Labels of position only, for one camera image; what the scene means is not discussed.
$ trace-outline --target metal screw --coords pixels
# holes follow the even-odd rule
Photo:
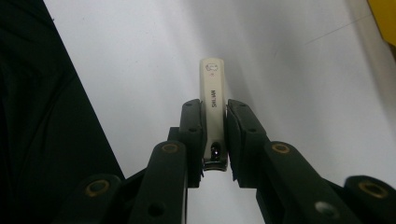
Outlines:
[[[166,153],[175,153],[178,151],[178,146],[175,144],[166,144],[162,147],[162,150]]]
[[[220,159],[220,152],[221,152],[220,144],[217,142],[213,143],[212,146],[210,147],[210,151],[212,152],[210,160],[218,161]]]
[[[286,154],[290,152],[290,148],[284,144],[273,144],[272,150],[278,153]]]
[[[99,179],[91,182],[91,184],[89,184],[87,188],[85,188],[85,194],[93,198],[103,193],[106,193],[109,188],[110,183],[108,183],[107,180]]]
[[[359,183],[359,188],[364,192],[370,194],[371,196],[383,199],[388,197],[389,193],[386,189],[381,186],[371,182],[370,180],[363,180]]]

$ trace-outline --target white background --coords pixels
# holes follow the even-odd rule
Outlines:
[[[199,61],[225,62],[226,98],[270,139],[343,185],[396,187],[396,66],[364,0],[45,1],[125,176],[199,98]],[[206,172],[188,223],[263,223],[255,190]]]

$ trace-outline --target black fabric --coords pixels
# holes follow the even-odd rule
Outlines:
[[[0,0],[0,92],[0,223],[50,222],[87,176],[124,178],[42,1]]]

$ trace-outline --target white nail clipper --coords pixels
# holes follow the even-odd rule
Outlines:
[[[224,141],[224,61],[217,58],[202,59],[200,76],[203,126],[206,129],[204,170],[226,171],[228,153]]]

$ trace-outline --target yellow object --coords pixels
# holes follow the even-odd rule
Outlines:
[[[396,0],[368,0],[382,38],[396,46]]]

